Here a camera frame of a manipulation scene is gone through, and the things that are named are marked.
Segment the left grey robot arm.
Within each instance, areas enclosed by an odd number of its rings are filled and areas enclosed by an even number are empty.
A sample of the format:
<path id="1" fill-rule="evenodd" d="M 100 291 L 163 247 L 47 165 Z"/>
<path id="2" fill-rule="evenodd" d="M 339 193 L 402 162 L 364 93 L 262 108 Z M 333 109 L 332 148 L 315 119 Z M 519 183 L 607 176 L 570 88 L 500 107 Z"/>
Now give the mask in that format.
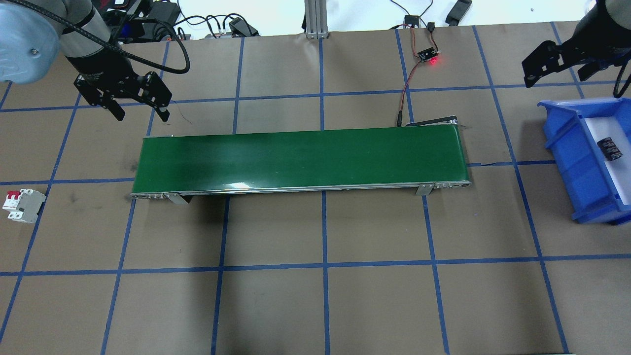
<path id="1" fill-rule="evenodd" d="M 89 105 L 121 121 L 125 111 L 118 99 L 130 99 L 152 107 L 164 122 L 170 117 L 172 93 L 156 72 L 166 67 L 123 50 L 90 0 L 3 0 L 0 49 L 3 82 L 39 81 L 63 54 Z M 132 61 L 154 70 L 139 75 Z"/>

